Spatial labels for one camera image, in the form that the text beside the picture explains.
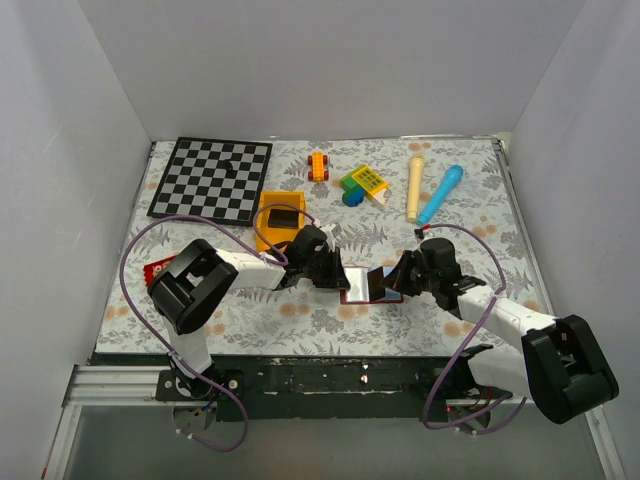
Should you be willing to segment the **black credit card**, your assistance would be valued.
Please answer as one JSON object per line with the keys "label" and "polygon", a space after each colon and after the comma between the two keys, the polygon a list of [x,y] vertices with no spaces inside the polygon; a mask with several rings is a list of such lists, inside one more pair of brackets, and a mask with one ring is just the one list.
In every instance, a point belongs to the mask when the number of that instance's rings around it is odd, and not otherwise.
{"label": "black credit card", "polygon": [[386,296],[386,289],[382,285],[384,280],[384,268],[377,267],[367,272],[367,287],[369,301],[371,303],[378,302]]}

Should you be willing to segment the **red leather card holder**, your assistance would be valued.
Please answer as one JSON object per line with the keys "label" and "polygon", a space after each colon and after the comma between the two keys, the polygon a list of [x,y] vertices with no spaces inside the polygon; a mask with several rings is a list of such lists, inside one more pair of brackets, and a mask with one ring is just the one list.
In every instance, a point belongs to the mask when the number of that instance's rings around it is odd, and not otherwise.
{"label": "red leather card holder", "polygon": [[[379,266],[384,268],[384,277],[392,270],[389,266]],[[378,305],[378,304],[400,304],[404,302],[401,293],[386,289],[386,296],[378,302],[369,301],[367,287],[367,272],[377,267],[350,266],[345,268],[345,274],[350,282],[350,289],[340,291],[340,303],[342,305]]]}

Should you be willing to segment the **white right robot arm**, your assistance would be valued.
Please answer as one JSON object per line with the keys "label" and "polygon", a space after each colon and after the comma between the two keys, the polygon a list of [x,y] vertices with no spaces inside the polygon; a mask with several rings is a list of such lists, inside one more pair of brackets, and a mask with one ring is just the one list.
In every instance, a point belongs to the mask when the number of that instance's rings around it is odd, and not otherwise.
{"label": "white right robot arm", "polygon": [[462,343],[433,380],[429,401],[452,375],[454,389],[464,397],[496,388],[532,400],[548,420],[563,424],[619,394],[585,319],[557,318],[502,297],[485,281],[463,274],[453,244],[444,238],[405,251],[380,285],[404,296],[427,292],[442,310],[490,331],[519,352],[509,360],[490,346]]}

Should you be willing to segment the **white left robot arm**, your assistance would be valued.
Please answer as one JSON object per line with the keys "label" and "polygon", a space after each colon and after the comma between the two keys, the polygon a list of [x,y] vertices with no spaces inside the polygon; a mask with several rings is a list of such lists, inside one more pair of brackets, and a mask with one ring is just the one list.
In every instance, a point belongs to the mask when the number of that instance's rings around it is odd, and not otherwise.
{"label": "white left robot arm", "polygon": [[174,352],[171,368],[180,394],[200,400],[212,390],[205,325],[228,293],[285,290],[301,279],[318,289],[350,288],[340,248],[328,230],[306,225],[293,240],[257,255],[216,249],[196,239],[171,260],[147,292],[168,330]]}

